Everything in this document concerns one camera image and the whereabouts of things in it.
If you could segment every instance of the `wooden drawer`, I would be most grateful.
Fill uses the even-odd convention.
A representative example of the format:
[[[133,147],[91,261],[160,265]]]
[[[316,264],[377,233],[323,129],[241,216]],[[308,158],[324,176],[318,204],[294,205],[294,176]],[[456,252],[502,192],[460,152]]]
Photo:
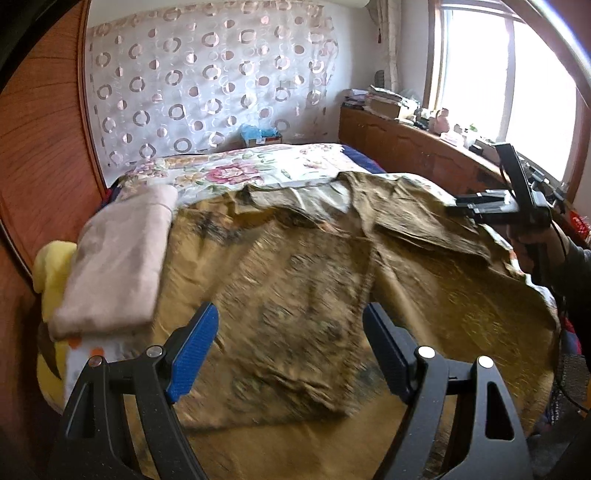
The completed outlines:
[[[467,193],[476,174],[476,167],[470,160],[435,155],[432,181],[452,195]]]
[[[434,163],[421,132],[405,125],[394,125],[393,133],[395,137],[393,171],[414,173],[429,179]]]
[[[468,193],[484,192],[485,190],[505,190],[506,185],[492,174],[479,168],[468,185]]]
[[[365,145],[363,153],[376,161],[384,170],[389,170],[392,151],[395,146],[388,122],[377,118],[365,126]]]
[[[340,110],[339,141],[355,150],[365,153],[365,128],[363,113],[351,108]]]

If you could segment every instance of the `folded pink towel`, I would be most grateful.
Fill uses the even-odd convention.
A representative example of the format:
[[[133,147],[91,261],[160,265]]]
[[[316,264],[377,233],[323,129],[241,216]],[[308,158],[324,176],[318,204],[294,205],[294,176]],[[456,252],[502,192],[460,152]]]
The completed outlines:
[[[86,223],[63,302],[48,322],[54,340],[152,321],[177,196],[172,185],[141,187]]]

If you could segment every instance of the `wooden cabinet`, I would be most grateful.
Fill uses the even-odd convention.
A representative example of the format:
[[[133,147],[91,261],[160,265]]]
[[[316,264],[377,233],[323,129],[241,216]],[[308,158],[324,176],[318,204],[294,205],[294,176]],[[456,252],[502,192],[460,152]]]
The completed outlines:
[[[356,111],[351,108],[343,108],[340,113],[339,123],[339,138],[346,138],[347,141],[341,140],[342,143],[353,147],[360,152],[365,145],[365,123],[363,118],[356,114]]]
[[[499,170],[488,160],[365,111],[341,109],[339,139],[388,172],[421,175],[455,195],[503,188]]]

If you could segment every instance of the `stack of books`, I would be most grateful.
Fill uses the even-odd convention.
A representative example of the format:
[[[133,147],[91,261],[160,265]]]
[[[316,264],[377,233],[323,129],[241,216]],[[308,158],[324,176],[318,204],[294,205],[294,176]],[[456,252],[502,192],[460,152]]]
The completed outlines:
[[[417,108],[416,102],[383,88],[369,87],[364,110],[386,120],[408,118]]]
[[[367,90],[360,90],[357,88],[351,88],[345,92],[345,101],[343,102],[343,106],[348,108],[353,108],[355,110],[363,110],[365,106],[365,96],[367,95]]]

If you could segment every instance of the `metal screw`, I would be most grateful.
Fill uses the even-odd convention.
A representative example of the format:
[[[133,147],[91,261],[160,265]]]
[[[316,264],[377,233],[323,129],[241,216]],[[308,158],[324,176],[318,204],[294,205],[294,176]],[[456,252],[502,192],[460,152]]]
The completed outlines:
[[[91,356],[88,360],[88,365],[90,367],[98,367],[103,362],[103,359],[100,355]]]
[[[435,356],[435,350],[430,346],[420,346],[418,348],[418,354],[423,358],[433,358]]]
[[[162,355],[162,352],[163,350],[160,345],[152,345],[146,350],[146,355],[148,355],[150,358],[156,358],[157,356]]]
[[[492,368],[493,365],[495,365],[495,363],[492,361],[492,358],[486,355],[479,356],[478,363],[484,368]]]

